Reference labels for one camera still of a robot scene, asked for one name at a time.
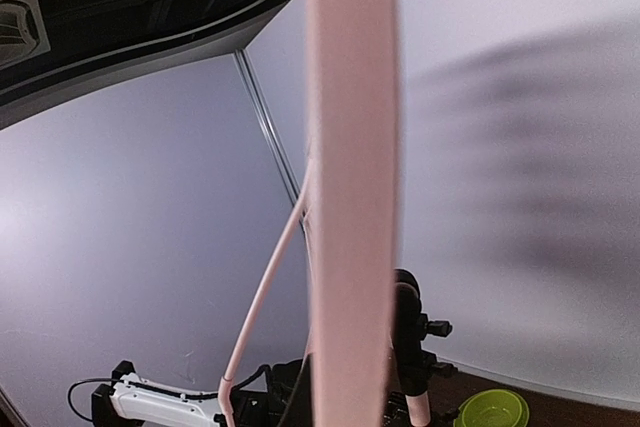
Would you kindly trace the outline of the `pink music stand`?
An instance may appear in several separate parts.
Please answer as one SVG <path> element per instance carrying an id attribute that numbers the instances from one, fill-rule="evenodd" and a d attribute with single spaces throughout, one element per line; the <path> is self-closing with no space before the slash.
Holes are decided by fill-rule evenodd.
<path id="1" fill-rule="evenodd" d="M 307 0 L 309 161 L 249 308 L 218 402 L 231 391 L 270 284 L 311 211 L 311 394 L 318 426 L 377 426 L 391 349 L 400 167 L 396 0 Z"/>

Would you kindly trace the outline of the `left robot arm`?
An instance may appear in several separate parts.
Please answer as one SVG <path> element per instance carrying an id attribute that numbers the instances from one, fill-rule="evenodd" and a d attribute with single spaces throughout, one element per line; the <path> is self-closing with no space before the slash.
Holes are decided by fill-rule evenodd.
<path id="1" fill-rule="evenodd" d="M 236 426 L 311 426 L 311 363 L 262 364 L 231 388 Z M 93 426 L 226 426 L 217 392 L 193 391 L 141 377 L 123 360 L 109 377 L 68 388 L 69 409 Z"/>

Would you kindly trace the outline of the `green plastic bowl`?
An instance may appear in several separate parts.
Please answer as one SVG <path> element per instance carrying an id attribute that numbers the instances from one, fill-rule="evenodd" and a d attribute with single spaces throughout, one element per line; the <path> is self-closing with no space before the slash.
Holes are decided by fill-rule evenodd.
<path id="1" fill-rule="evenodd" d="M 469 397 L 461 406 L 454 426 L 519 427 L 527 426 L 530 409 L 514 391 L 491 389 Z"/>

